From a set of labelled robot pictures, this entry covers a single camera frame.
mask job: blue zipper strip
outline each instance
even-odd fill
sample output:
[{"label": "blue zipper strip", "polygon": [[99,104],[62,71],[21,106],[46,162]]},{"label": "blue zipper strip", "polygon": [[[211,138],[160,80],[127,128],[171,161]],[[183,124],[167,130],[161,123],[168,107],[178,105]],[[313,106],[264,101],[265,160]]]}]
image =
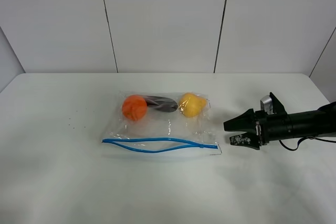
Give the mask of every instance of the blue zipper strip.
[{"label": "blue zipper strip", "polygon": [[[154,141],[169,141],[169,142],[178,142],[178,143],[185,143],[185,145],[180,145],[168,149],[158,150],[158,151],[149,151],[149,150],[143,150],[143,149],[137,149],[132,148],[123,144],[120,144],[118,142],[124,142],[124,143],[138,143],[138,142],[154,142]],[[157,138],[133,138],[133,139],[120,139],[120,138],[105,138],[102,140],[103,143],[109,143],[109,144],[115,144],[117,146],[126,148],[128,150],[134,151],[134,152],[144,152],[144,153],[159,153],[159,152],[167,152],[177,149],[183,149],[183,148],[190,148],[190,147],[199,147],[199,148],[211,148],[211,149],[218,149],[217,145],[211,145],[211,144],[200,144],[195,143],[192,141],[180,139],[180,138],[170,138],[170,137],[157,137]]]}]

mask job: orange ball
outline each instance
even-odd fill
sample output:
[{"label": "orange ball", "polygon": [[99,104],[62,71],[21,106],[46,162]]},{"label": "orange ball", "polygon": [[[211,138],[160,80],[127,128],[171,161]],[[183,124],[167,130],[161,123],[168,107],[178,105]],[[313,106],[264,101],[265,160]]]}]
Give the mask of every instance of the orange ball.
[{"label": "orange ball", "polygon": [[121,111],[126,118],[138,121],[146,115],[147,103],[142,96],[134,94],[125,99]]}]

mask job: black cable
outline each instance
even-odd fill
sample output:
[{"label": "black cable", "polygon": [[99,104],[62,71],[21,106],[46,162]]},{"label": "black cable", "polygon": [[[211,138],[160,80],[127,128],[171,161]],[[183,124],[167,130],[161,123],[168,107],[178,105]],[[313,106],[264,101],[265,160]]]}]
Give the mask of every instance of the black cable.
[{"label": "black cable", "polygon": [[328,143],[336,143],[336,141],[325,140],[325,139],[321,139],[321,138],[317,138],[317,137],[303,137],[298,141],[298,146],[295,149],[291,149],[291,148],[288,148],[281,140],[279,140],[279,142],[285,149],[293,152],[293,151],[296,151],[299,148],[299,145],[306,139],[314,139],[314,140],[328,142]]}]

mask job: ziplock bag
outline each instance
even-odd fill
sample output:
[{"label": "ziplock bag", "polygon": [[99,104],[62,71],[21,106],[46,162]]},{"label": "ziplock bag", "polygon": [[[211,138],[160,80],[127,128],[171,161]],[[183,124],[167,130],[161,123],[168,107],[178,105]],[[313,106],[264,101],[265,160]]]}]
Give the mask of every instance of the ziplock bag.
[{"label": "ziplock bag", "polygon": [[209,109],[209,101],[200,94],[122,93],[102,142],[144,153],[218,149]]}]

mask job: plastic fruit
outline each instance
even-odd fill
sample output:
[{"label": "plastic fruit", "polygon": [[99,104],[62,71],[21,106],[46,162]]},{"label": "plastic fruit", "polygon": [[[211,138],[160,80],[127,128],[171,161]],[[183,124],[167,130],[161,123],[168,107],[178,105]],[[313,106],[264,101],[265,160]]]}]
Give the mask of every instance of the plastic fruit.
[{"label": "plastic fruit", "polygon": [[206,99],[198,97],[193,93],[185,93],[178,103],[178,107],[180,108],[182,114],[184,114],[187,118],[199,115],[205,106]]},{"label": "plastic fruit", "polygon": [[179,107],[177,102],[167,97],[157,97],[154,95],[145,95],[143,97],[148,108],[153,108],[162,112],[174,112]]},{"label": "plastic fruit", "polygon": [[125,99],[121,111],[126,118],[138,121],[146,115],[147,103],[142,96],[134,94]]}]

